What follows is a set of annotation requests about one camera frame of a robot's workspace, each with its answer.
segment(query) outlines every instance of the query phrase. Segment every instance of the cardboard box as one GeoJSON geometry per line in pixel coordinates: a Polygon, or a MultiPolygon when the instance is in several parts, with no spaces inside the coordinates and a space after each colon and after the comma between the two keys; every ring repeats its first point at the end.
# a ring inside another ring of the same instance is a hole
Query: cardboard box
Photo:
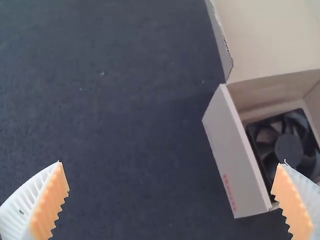
{"type": "Polygon", "coordinates": [[[226,79],[203,125],[235,218],[272,204],[247,123],[302,108],[320,143],[320,1],[205,0],[226,79]]]}

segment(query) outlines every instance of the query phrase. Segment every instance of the fan blade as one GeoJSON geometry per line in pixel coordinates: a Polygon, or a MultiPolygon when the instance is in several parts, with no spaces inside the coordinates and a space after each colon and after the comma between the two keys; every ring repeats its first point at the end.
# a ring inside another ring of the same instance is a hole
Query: fan blade
{"type": "Polygon", "coordinates": [[[262,161],[268,156],[269,154],[275,151],[274,144],[269,144],[265,142],[257,142],[256,143],[257,150],[259,151],[259,156],[262,161]]]}
{"type": "Polygon", "coordinates": [[[264,161],[264,168],[271,185],[275,180],[278,163],[279,161],[275,153],[269,154],[264,161]]]}
{"type": "Polygon", "coordinates": [[[282,134],[294,134],[294,127],[287,118],[284,118],[282,134]]]}
{"type": "Polygon", "coordinates": [[[259,132],[256,135],[255,141],[257,143],[273,144],[276,142],[279,136],[280,132],[278,132],[274,127],[270,125],[264,125],[259,128],[259,132]]]}
{"type": "Polygon", "coordinates": [[[309,123],[305,116],[297,113],[296,111],[291,111],[285,115],[286,117],[297,122],[301,127],[303,127],[306,131],[309,129],[309,123]]]}
{"type": "Polygon", "coordinates": [[[320,152],[316,151],[315,152],[315,163],[313,166],[312,173],[310,175],[311,180],[315,180],[320,176],[320,152]]]}
{"type": "Polygon", "coordinates": [[[298,165],[297,169],[301,171],[302,174],[310,173],[311,169],[314,167],[316,161],[316,155],[307,156],[304,155],[301,163],[298,165]]]}

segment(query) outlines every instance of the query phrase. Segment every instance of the box flap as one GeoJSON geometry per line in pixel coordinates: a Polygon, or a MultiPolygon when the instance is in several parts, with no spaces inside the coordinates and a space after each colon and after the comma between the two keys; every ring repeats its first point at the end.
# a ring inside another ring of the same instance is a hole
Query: box flap
{"type": "Polygon", "coordinates": [[[272,208],[256,158],[227,86],[221,84],[202,119],[235,218],[272,208]]]}
{"type": "Polygon", "coordinates": [[[218,47],[218,51],[219,51],[219,55],[222,63],[224,77],[227,80],[234,64],[228,50],[224,33],[222,32],[221,26],[217,21],[218,16],[216,16],[215,6],[213,5],[213,3],[214,3],[213,1],[205,0],[205,4],[208,9],[209,17],[210,17],[213,32],[214,32],[216,45],[218,47]]]}
{"type": "Polygon", "coordinates": [[[319,1],[208,1],[233,61],[228,83],[320,68],[319,1]]]}

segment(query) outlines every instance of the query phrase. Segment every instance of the orange rubber pad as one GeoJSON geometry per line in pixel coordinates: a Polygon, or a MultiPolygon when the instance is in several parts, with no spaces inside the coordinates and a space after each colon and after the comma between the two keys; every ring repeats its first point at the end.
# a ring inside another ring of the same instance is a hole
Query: orange rubber pad
{"type": "Polygon", "coordinates": [[[48,240],[53,236],[51,230],[56,227],[55,221],[59,219],[58,213],[62,211],[61,205],[65,203],[65,198],[69,195],[70,189],[61,162],[54,169],[49,181],[30,224],[30,230],[36,240],[48,240]]]}
{"type": "Polygon", "coordinates": [[[309,240],[314,225],[301,200],[300,194],[292,182],[289,174],[281,164],[278,164],[271,190],[275,200],[279,202],[282,215],[286,217],[286,224],[290,226],[288,232],[293,240],[309,240]]]}

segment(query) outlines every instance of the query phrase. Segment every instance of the computer fan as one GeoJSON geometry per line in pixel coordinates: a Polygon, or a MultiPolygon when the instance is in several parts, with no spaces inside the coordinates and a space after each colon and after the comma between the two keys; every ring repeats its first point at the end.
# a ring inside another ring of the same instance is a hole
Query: computer fan
{"type": "Polygon", "coordinates": [[[269,193],[284,161],[313,181],[319,178],[319,146],[301,108],[250,123],[246,133],[269,193]]]}

